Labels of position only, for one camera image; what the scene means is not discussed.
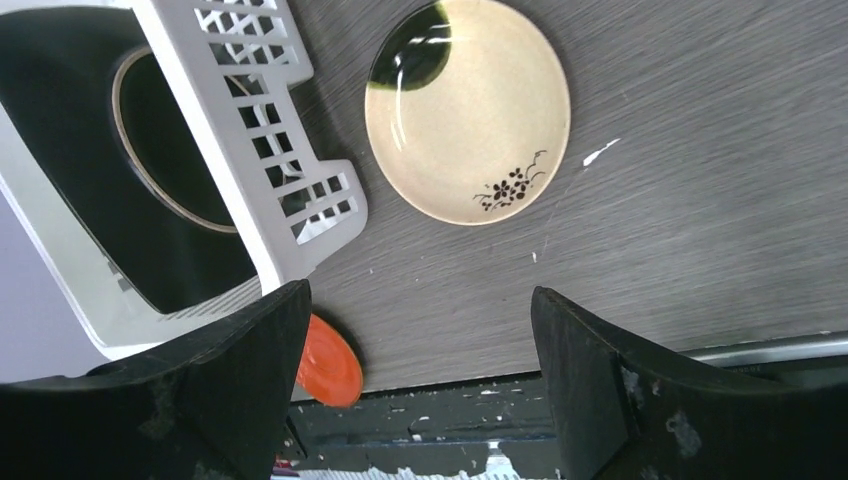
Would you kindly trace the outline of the teal square plate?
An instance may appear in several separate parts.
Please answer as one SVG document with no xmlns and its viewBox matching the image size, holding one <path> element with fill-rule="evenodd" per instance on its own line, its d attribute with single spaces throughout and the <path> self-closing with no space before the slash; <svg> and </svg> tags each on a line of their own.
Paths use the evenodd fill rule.
<svg viewBox="0 0 848 480">
<path fill-rule="evenodd" d="M 255 276 L 131 12 L 4 14 L 1 103 L 88 236 L 155 311 L 194 306 Z"/>
</svg>

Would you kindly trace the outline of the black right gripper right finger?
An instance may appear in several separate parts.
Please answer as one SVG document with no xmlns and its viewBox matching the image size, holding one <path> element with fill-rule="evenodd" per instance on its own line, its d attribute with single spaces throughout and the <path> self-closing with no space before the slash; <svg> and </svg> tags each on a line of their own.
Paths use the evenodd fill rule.
<svg viewBox="0 0 848 480">
<path fill-rule="evenodd" d="M 535 347 L 568 479 L 843 479 L 847 386 L 714 367 L 547 287 Z"/>
</svg>

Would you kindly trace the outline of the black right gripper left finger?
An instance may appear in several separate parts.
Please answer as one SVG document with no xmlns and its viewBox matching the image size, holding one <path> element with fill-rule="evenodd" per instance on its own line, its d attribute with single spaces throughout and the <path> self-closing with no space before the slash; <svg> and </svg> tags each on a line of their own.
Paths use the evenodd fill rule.
<svg viewBox="0 0 848 480">
<path fill-rule="evenodd" d="M 79 377 L 1 388 L 5 479 L 267 479 L 311 314 L 305 280 Z"/>
</svg>

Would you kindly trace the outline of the white patterned bowl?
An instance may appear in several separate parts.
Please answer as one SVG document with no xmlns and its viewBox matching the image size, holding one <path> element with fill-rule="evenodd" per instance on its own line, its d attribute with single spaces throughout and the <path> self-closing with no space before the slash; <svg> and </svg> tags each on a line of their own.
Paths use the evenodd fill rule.
<svg viewBox="0 0 848 480">
<path fill-rule="evenodd" d="M 498 1 L 435 1 L 380 46 L 364 95 L 368 140 L 410 205 L 463 226 L 493 224 L 555 177 L 570 92 L 541 30 Z"/>
</svg>

